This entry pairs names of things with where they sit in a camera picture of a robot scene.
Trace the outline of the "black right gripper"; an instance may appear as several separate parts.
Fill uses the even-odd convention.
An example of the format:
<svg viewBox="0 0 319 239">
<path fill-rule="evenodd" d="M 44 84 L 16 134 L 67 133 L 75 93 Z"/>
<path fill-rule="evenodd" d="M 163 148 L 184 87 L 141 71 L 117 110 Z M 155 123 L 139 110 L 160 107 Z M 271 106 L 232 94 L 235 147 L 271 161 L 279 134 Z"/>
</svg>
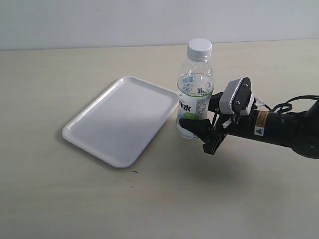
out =
<svg viewBox="0 0 319 239">
<path fill-rule="evenodd" d="M 208 111 L 214 112 L 213 120 L 210 119 L 180 119 L 179 124 L 183 129 L 193 133 L 204 143 L 205 153 L 214 155 L 227 135 L 243 136 L 249 129 L 249 116 L 224 115 L 220 112 L 219 101 L 223 92 L 210 97 Z"/>
</svg>

